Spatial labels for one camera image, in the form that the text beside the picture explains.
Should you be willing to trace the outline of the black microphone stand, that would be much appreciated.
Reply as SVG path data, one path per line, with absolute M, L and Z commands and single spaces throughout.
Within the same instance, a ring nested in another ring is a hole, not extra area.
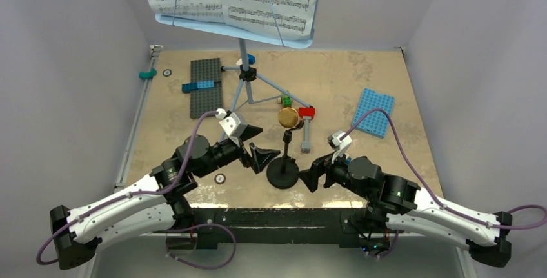
M 275 158 L 266 169 L 268 182 L 275 188 L 285 190 L 293 187 L 299 180 L 299 167 L 293 157 L 288 154 L 292 142 L 293 129 L 286 130 L 283 135 L 283 155 Z

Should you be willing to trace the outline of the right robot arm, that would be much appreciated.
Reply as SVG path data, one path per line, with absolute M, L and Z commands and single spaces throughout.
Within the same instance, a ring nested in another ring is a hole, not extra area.
M 347 219 L 358 233 L 389 230 L 432 236 L 468 251 L 477 262 L 498 268 L 506 266 L 512 256 L 505 230 L 512 224 L 510 213 L 482 213 L 435 200 L 417 183 L 383 172 L 367 157 L 347 163 L 326 155 L 299 172 L 311 192 L 316 191 L 322 175 L 326 177 L 324 187 L 337 184 L 367 201 L 363 213 Z

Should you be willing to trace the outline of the gold microphone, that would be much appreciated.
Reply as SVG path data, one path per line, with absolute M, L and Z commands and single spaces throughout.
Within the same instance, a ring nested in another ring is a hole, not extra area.
M 279 111 L 278 122 L 287 130 L 298 130 L 304 126 L 304 121 L 299 117 L 298 111 L 292 107 L 286 107 Z

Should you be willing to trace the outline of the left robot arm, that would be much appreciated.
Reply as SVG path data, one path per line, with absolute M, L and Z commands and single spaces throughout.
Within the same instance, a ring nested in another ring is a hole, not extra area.
M 234 162 L 260 173 L 279 154 L 244 141 L 262 128 L 247 126 L 237 141 L 225 139 L 210 144 L 202 135 L 187 137 L 174 154 L 134 184 L 90 205 L 50 210 L 56 262 L 61 270 L 76 268 L 101 249 L 133 236 L 195 226 L 195 217 L 185 194 L 198 187 L 202 178 Z

